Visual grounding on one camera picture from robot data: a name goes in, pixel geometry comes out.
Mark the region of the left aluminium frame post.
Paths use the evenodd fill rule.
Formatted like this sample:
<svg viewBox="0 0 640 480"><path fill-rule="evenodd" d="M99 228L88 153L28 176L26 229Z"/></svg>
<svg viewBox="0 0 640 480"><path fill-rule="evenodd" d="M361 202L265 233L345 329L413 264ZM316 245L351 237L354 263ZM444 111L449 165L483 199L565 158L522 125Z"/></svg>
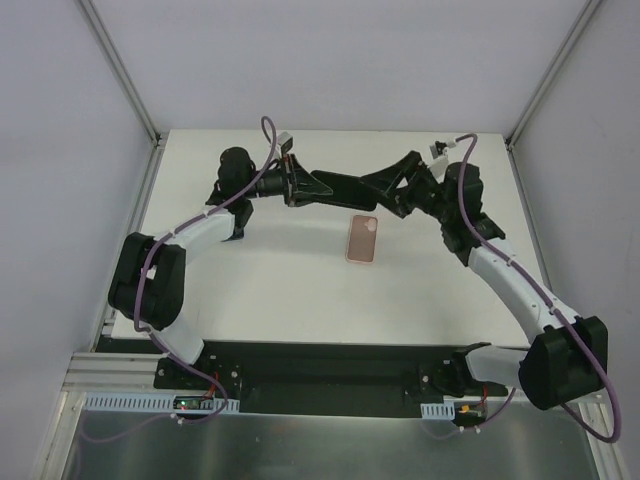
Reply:
<svg viewBox="0 0 640 480"><path fill-rule="evenodd" d="M145 106L95 2L91 0L75 0L74 4L84 18L107 66L146 136L153 146L160 145L163 139L162 132L156 126Z"/></svg>

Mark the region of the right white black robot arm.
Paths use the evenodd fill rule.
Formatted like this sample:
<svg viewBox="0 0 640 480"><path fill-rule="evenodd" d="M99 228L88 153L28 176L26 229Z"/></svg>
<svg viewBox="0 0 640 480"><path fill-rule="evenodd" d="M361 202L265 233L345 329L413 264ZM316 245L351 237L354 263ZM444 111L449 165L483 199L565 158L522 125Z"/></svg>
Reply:
<svg viewBox="0 0 640 480"><path fill-rule="evenodd" d="M477 166L463 159L436 175L411 151L360 182L400 218L420 210L436 219L447 249L491 288L525 334L525 350L476 343L456 351L437 377L452 395L495 383L522 390L535 407L548 410L612 390L604 322L578 314L519 262L505 232L483 210Z"/></svg>

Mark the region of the black smartphone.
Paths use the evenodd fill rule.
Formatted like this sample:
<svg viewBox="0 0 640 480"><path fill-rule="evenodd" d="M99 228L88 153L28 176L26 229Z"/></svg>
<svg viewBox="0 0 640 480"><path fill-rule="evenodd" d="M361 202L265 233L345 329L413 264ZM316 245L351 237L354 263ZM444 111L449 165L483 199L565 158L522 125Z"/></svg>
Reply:
<svg viewBox="0 0 640 480"><path fill-rule="evenodd" d="M243 230L239 231L239 232L234 232L231 236L229 236L227 239L224 240L224 243L226 242L232 242L232 241L237 241L237 240L242 240L245 236L245 233Z"/></svg>
<svg viewBox="0 0 640 480"><path fill-rule="evenodd" d="M311 175L329 187L332 193L313 194L298 201L297 207L323 204L365 212L376 209L377 200L374 192L362 184L359 177L322 170L314 170Z"/></svg>

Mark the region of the front aluminium rail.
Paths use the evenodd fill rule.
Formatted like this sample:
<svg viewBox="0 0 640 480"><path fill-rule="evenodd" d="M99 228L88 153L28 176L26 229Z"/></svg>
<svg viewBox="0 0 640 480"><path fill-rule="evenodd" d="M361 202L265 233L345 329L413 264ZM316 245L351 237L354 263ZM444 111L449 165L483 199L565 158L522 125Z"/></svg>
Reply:
<svg viewBox="0 0 640 480"><path fill-rule="evenodd" d="M157 354L75 353L63 391L146 392L153 389Z"/></svg>

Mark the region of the aluminium frame post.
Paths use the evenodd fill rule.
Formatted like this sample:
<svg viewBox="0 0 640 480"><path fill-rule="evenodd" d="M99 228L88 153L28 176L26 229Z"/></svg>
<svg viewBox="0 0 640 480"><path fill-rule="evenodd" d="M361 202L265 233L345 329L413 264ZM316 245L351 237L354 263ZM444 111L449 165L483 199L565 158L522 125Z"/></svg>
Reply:
<svg viewBox="0 0 640 480"><path fill-rule="evenodd" d="M565 64L569 61L577 45L604 4L604 0L588 0L584 2L577 17L571 24L571 27L536 84L521 114L518 116L515 125L506 136L505 145L509 152L514 149L523 136L534 114L551 91L554 83L562 73Z"/></svg>
<svg viewBox="0 0 640 480"><path fill-rule="evenodd" d="M107 66L146 136L153 146L160 145L163 139L162 132L156 126L145 106L95 2L91 0L75 0L74 4L84 18Z"/></svg>

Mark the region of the right aluminium frame post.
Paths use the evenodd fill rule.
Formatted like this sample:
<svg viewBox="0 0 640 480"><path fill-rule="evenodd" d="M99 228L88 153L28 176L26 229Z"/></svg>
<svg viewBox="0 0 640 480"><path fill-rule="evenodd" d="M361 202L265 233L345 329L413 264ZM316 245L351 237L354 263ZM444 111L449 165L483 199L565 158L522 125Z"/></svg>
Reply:
<svg viewBox="0 0 640 480"><path fill-rule="evenodd" d="M604 0L588 0L584 2L577 17L571 24L571 27L536 84L521 114L518 116L515 125L506 136L505 145L509 152L514 149L523 136L534 114L551 91L554 83L562 73L565 64L569 61L577 45L604 4Z"/></svg>

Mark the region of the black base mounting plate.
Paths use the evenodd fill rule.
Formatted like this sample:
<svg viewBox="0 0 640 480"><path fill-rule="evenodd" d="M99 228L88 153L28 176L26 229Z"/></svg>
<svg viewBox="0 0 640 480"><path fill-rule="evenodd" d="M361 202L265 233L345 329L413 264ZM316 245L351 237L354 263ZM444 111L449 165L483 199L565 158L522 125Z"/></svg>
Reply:
<svg viewBox="0 0 640 480"><path fill-rule="evenodd" d="M212 391L254 414L417 418L447 397L502 400L505 386L463 379L453 346L208 341L191 373L157 361L156 390Z"/></svg>

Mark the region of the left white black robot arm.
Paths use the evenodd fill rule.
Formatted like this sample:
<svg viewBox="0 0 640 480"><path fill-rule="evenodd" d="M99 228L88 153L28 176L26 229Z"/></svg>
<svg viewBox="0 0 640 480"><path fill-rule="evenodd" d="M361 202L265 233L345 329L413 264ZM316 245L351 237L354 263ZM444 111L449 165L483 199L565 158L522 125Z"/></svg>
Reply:
<svg viewBox="0 0 640 480"><path fill-rule="evenodd" d="M179 359L176 375L191 389L209 382L212 367L201 358L204 340L183 312L187 265L214 244L244 233L252 198L282 196L297 206L333 194L292 154L270 156L257 169L247 150L230 147L220 155L217 175L200 213L157 236L134 232L125 238L107 297L137 332L149 334Z"/></svg>

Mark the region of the pink silicone phone case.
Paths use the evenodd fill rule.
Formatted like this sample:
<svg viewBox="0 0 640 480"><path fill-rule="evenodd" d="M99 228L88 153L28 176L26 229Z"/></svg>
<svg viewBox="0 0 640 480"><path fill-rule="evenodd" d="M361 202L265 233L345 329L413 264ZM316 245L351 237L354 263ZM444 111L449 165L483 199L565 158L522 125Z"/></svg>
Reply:
<svg viewBox="0 0 640 480"><path fill-rule="evenodd" d="M349 262L369 264L374 260L378 219L373 216L354 215L351 219L346 247Z"/></svg>

